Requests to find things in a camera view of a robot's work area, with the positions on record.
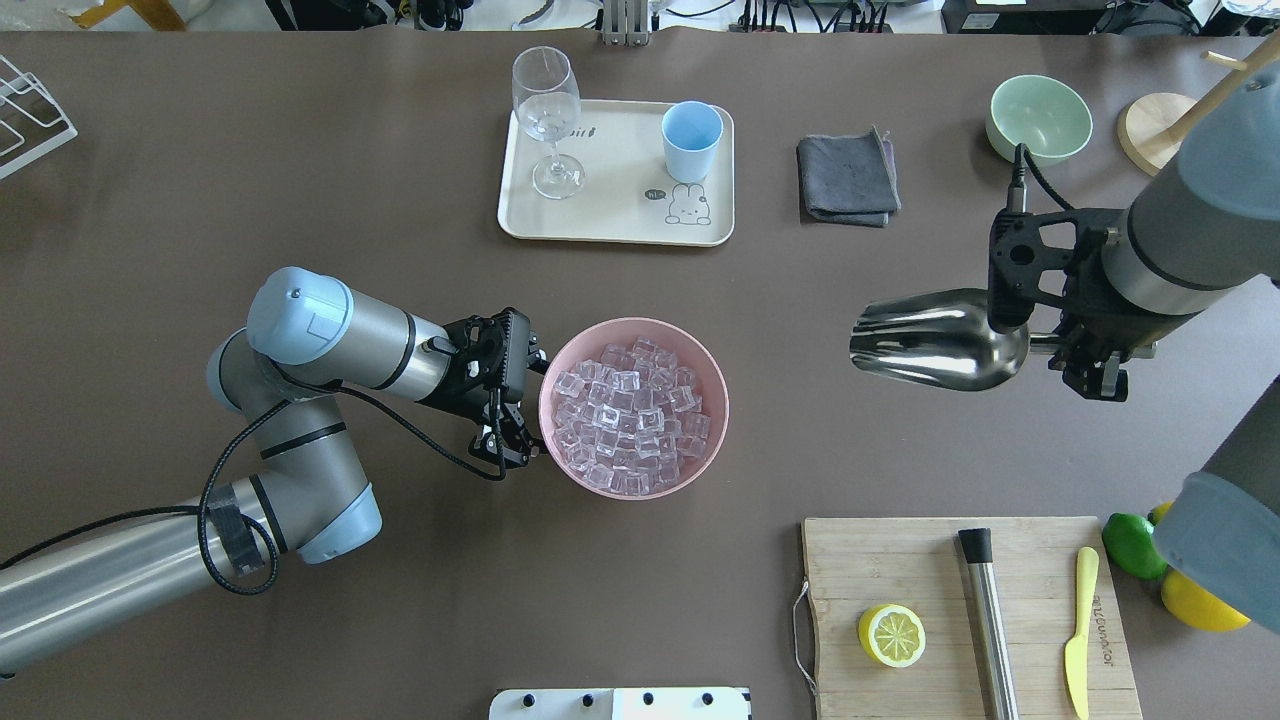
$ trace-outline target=knife handle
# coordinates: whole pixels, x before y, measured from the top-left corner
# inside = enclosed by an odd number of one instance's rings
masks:
[[[1089,625],[1093,610],[1093,591],[1098,587],[1098,551],[1082,547],[1075,555],[1075,632],[1083,633]]]

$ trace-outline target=metal ice scoop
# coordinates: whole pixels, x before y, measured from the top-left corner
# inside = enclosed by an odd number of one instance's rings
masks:
[[[989,389],[1018,373],[1027,327],[1001,334],[987,324],[987,291],[946,290],[867,306],[849,338],[860,370],[947,389]]]

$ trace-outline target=glass base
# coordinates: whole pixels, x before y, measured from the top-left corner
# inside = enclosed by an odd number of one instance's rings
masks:
[[[547,156],[534,165],[534,190],[543,197],[552,200],[564,200],[582,190],[586,182],[586,170],[576,158],[561,154],[559,161]]]

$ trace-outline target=cutting board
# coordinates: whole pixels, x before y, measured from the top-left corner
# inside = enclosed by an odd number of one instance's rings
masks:
[[[1025,720],[1075,717],[1062,646],[1075,632],[1075,553],[1101,557],[1097,518],[809,518],[805,570],[813,610],[818,719],[973,719],[987,705],[968,571],[956,530],[991,528],[992,556]],[[858,642],[858,618],[896,602],[924,623],[925,652],[905,669],[876,664]],[[1089,626],[1091,720],[1140,720],[1111,569],[1098,568]]]

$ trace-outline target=black box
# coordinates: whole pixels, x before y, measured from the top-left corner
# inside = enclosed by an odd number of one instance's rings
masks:
[[[950,33],[1089,35],[1106,6],[1107,0],[1027,0],[1020,5],[946,0],[942,24]]]

